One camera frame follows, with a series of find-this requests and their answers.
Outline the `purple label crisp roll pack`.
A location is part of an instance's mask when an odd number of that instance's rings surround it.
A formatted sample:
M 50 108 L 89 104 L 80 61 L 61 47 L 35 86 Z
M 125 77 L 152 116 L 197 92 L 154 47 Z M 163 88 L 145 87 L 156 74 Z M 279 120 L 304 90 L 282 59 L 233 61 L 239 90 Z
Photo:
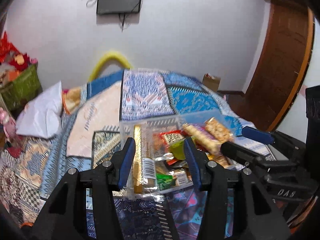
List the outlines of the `purple label crisp roll pack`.
M 183 124 L 183 131 L 212 155 L 220 154 L 221 143 L 198 124 Z

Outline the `orange puffed snack bag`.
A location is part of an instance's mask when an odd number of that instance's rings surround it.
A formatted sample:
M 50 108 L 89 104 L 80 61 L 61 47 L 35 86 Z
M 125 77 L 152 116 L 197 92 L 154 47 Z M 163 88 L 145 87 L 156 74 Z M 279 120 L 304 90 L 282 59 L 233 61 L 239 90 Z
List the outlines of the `orange puffed snack bag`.
M 234 141 L 233 133 L 218 122 L 215 118 L 211 118 L 205 122 L 205 130 L 221 143 Z

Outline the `red peanut snack bag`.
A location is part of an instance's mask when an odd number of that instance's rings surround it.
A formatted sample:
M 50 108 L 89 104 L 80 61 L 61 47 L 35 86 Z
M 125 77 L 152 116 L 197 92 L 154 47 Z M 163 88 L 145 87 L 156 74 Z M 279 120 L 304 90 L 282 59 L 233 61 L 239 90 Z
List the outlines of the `red peanut snack bag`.
M 160 138 L 166 146 L 169 146 L 175 142 L 183 140 L 184 136 L 180 130 L 174 130 L 160 133 Z

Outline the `green pea snack bag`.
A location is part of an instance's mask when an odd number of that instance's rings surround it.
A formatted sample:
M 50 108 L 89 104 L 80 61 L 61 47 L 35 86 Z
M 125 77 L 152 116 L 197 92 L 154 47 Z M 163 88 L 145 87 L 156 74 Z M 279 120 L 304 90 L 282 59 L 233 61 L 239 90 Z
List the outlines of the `green pea snack bag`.
M 160 191 L 171 189 L 176 186 L 176 179 L 172 175 L 157 173 L 156 179 Z

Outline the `gold-edged sesame bar pack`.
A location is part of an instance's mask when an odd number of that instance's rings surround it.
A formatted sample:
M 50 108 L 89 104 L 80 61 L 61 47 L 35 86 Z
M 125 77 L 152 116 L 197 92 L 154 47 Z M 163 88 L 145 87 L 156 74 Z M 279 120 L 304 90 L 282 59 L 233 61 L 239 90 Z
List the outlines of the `gold-edged sesame bar pack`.
M 136 124 L 133 138 L 136 146 L 131 171 L 133 193 L 152 193 L 158 190 L 152 133 L 146 124 Z

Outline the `clear wrapped biscuit pack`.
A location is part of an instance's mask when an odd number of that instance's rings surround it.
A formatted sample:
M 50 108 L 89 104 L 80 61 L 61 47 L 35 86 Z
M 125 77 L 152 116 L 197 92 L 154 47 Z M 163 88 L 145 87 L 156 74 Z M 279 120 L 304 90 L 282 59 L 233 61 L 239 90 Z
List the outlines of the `clear wrapped biscuit pack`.
M 185 169 L 176 169 L 173 171 L 173 178 L 176 186 L 191 185 L 192 181 L 189 179 Z

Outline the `brown wooden door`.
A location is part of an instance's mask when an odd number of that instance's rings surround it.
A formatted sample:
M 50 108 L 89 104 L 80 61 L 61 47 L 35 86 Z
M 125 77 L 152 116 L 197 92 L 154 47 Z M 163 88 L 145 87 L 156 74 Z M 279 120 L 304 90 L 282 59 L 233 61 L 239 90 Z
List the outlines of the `brown wooden door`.
M 238 108 L 256 128 L 272 131 L 292 105 L 310 58 L 314 16 L 305 5 L 271 0 L 270 16 L 257 67 Z

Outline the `small cardboard box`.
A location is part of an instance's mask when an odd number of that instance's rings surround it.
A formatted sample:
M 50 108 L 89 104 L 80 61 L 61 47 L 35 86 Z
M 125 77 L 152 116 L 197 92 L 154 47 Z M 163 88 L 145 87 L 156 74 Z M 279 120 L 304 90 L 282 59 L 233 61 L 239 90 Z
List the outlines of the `small cardboard box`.
M 205 85 L 210 90 L 217 92 L 220 85 L 221 78 L 217 76 L 212 76 L 209 73 L 204 74 L 202 79 L 202 84 Z

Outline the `clear plastic storage bin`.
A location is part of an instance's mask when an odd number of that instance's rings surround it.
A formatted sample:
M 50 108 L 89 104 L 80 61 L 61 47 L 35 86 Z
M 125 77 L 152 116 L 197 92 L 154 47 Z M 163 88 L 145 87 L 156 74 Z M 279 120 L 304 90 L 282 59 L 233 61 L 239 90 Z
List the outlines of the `clear plastic storage bin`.
M 144 198 L 190 187 L 193 182 L 183 150 L 186 137 L 210 160 L 228 167 L 232 162 L 220 154 L 221 137 L 233 140 L 241 130 L 238 118 L 219 110 L 122 120 L 121 142 L 133 138 L 136 143 L 127 196 Z

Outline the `patchwork patterned bedspread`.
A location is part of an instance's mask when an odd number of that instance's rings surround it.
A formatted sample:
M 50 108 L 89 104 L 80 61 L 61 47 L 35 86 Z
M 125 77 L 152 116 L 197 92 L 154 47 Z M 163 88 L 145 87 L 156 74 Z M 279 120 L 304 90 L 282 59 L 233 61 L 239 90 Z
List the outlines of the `patchwork patterned bedspread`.
M 157 88 L 163 89 L 160 106 L 121 111 L 124 105 L 121 85 L 126 77 L 138 83 L 155 77 Z M 235 130 L 236 142 L 267 159 L 273 158 L 266 146 L 240 135 L 248 122 L 237 116 L 221 96 L 193 77 L 175 72 L 121 70 L 87 83 L 80 92 L 79 107 L 72 114 L 63 113 L 62 130 L 58 135 L 52 139 L 24 138 L 22 152 L 17 158 L 8 150 L 1 153 L 1 203 L 20 238 L 27 235 L 25 223 L 35 221 L 69 168 L 88 170 L 120 150 L 120 117 L 139 120 L 176 113 L 220 111 Z

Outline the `white pillow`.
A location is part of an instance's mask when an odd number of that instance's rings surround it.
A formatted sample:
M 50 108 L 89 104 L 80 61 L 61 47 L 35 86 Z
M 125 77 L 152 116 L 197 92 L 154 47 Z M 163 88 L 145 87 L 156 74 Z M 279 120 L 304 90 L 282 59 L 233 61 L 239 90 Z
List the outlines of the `white pillow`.
M 61 127 L 62 84 L 59 81 L 29 101 L 16 120 L 18 135 L 50 139 Z

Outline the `pink plush toy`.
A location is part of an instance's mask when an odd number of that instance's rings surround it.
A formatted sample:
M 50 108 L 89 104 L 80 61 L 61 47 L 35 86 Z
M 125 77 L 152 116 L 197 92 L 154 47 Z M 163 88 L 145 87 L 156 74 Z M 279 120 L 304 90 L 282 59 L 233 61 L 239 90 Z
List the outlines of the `pink plush toy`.
M 3 126 L 6 141 L 10 142 L 14 147 L 18 146 L 15 120 L 2 107 L 1 125 Z

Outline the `green storage basket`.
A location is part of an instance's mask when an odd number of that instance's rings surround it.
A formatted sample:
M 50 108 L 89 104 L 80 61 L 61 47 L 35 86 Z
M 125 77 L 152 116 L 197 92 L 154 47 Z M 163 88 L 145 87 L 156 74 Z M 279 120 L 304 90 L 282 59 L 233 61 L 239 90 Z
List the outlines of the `green storage basket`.
M 9 111 L 22 110 L 42 92 L 37 74 L 37 64 L 30 65 L 13 81 L 1 88 L 1 96 Z

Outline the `yellow curved tube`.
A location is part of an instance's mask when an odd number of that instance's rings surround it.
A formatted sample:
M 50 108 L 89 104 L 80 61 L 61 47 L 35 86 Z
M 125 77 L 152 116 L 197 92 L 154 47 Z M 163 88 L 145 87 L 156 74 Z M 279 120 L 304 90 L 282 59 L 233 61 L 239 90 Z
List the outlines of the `yellow curved tube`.
M 88 82 L 96 80 L 100 74 L 110 65 L 116 65 L 123 69 L 133 69 L 131 63 L 128 59 L 118 51 L 108 51 L 106 52 L 97 62 L 91 74 L 89 75 Z

